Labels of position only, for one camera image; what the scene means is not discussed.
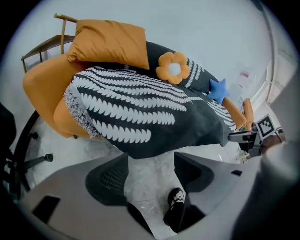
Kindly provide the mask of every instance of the orange sofa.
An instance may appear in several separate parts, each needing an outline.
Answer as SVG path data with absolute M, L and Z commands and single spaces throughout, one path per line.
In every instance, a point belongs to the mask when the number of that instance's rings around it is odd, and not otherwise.
M 63 54 L 36 65 L 25 74 L 23 87 L 32 105 L 43 120 L 64 137 L 90 137 L 69 113 L 63 95 L 72 76 L 94 64 L 70 63 L 66 54 Z M 222 105 L 230 113 L 237 129 L 246 125 L 245 116 L 228 98 L 223 100 Z

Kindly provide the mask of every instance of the star-shaped cushion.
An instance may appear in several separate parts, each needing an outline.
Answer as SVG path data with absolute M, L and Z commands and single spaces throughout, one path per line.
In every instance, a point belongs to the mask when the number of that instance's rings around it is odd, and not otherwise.
M 226 90 L 226 79 L 224 78 L 220 82 L 215 82 L 214 80 L 210 79 L 210 86 L 211 91 L 209 98 L 214 99 L 217 103 L 222 104 L 223 99 L 229 96 L 229 93 Z

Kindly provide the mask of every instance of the blanket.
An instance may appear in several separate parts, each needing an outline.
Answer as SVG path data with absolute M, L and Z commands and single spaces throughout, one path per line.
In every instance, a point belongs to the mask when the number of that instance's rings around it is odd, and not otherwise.
M 135 159 L 219 143 L 235 130 L 228 111 L 205 94 L 123 70 L 90 67 L 65 91 L 73 118 Z

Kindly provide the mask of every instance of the gray floor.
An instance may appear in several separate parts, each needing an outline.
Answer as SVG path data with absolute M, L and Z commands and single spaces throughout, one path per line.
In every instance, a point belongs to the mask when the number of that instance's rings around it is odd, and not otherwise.
M 38 119 L 34 128 L 39 138 L 31 140 L 26 160 L 46 153 L 54 155 L 54 161 L 43 162 L 27 172 L 33 188 L 49 175 L 66 166 L 89 161 L 98 157 L 121 153 L 108 142 L 84 138 L 64 138 L 53 131 L 44 121 Z M 231 163 L 240 155 L 238 144 L 229 142 L 225 147 L 219 144 L 185 147 L 179 152 Z M 129 158 L 129 175 L 125 183 L 125 196 L 143 215 L 154 237 L 158 240 L 174 236 L 170 227 L 163 222 L 168 209 L 167 196 L 173 188 L 182 187 L 174 172 L 174 151 L 146 159 Z

